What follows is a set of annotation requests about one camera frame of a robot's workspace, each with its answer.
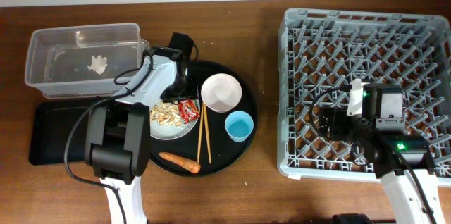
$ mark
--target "chopsticks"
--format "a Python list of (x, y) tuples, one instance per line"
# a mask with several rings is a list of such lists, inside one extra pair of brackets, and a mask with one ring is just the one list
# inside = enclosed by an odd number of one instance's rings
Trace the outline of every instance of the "chopsticks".
[(199, 141), (197, 143), (197, 162), (200, 161), (200, 146), (202, 142), (202, 126), (205, 122), (205, 135), (206, 135), (206, 147), (209, 150), (209, 163), (211, 164), (211, 151), (210, 151), (210, 134), (209, 134), (209, 119), (206, 114), (206, 106), (202, 104), (200, 115), (200, 127), (199, 127)]

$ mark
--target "light blue cup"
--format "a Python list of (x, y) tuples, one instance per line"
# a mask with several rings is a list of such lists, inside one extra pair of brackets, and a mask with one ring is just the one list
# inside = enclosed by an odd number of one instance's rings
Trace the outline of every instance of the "light blue cup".
[(253, 129), (254, 121), (244, 111), (234, 111), (225, 119), (225, 131), (235, 142), (245, 141)]

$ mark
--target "red wrapper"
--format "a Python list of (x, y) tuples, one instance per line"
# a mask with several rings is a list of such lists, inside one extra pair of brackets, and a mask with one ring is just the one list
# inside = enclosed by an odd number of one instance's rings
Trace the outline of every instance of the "red wrapper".
[(198, 119), (199, 111), (191, 100), (181, 101), (178, 103), (178, 112), (182, 117), (183, 123), (189, 123)]

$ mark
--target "white plate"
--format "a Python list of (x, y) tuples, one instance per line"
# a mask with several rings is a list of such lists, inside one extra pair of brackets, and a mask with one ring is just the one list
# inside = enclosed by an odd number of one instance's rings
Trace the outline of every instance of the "white plate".
[[(199, 100), (194, 100), (193, 102), (199, 111)], [(177, 139), (187, 134), (196, 125), (197, 120), (193, 120), (188, 124), (182, 123), (181, 126), (159, 125), (158, 121), (152, 120), (150, 122), (150, 136), (161, 140)]]
[(227, 112), (241, 100), (241, 85), (234, 77), (218, 73), (205, 80), (201, 89), (202, 101), (215, 112)]

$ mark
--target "green indicator light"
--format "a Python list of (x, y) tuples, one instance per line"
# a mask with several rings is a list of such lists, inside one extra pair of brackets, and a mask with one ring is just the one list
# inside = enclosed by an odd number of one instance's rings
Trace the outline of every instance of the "green indicator light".
[(403, 150), (403, 149), (406, 149), (406, 146), (403, 143), (397, 144), (397, 149), (398, 150)]

